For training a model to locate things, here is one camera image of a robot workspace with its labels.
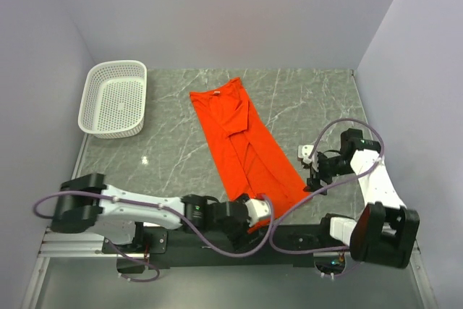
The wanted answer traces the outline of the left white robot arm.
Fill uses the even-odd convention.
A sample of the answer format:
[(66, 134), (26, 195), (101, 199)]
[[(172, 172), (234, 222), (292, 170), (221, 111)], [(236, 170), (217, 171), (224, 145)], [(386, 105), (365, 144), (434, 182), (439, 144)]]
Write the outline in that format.
[(192, 194), (181, 198), (160, 198), (121, 190), (107, 185), (104, 178), (103, 174), (94, 173), (61, 184), (62, 192), (90, 192), (100, 198), (59, 197), (51, 220), (53, 232), (92, 232), (134, 253), (145, 243), (145, 223), (191, 232), (181, 219), (184, 216), (201, 232), (220, 231), (235, 237), (247, 232), (256, 222), (247, 196), (232, 202)]

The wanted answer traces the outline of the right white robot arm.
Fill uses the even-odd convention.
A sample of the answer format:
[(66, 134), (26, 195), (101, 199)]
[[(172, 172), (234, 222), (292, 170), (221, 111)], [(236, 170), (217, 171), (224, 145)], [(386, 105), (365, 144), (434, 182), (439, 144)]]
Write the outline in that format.
[(328, 213), (322, 218), (318, 244), (334, 250), (341, 243), (349, 247), (356, 261), (392, 268), (406, 268), (420, 225), (418, 212), (408, 209), (398, 196), (386, 165), (379, 157), (381, 144), (363, 137), (362, 130), (349, 128), (341, 133), (341, 146), (328, 157), (301, 145), (297, 157), (310, 176), (305, 191), (314, 192), (335, 177), (358, 177), (365, 207), (358, 219)]

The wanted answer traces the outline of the white perforated plastic basket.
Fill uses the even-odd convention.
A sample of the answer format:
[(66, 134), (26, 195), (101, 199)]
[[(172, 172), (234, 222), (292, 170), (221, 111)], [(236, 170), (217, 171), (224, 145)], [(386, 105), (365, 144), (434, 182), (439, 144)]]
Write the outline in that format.
[(146, 66), (137, 60), (95, 65), (82, 92), (79, 128), (100, 139), (138, 134), (144, 124), (147, 75)]

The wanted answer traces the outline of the orange t shirt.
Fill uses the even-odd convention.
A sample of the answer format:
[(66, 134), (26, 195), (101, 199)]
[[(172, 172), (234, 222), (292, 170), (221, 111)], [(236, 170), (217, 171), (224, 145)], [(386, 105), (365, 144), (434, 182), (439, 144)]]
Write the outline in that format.
[(236, 77), (190, 100), (230, 200), (268, 197), (276, 218), (306, 198), (305, 182), (260, 120)]

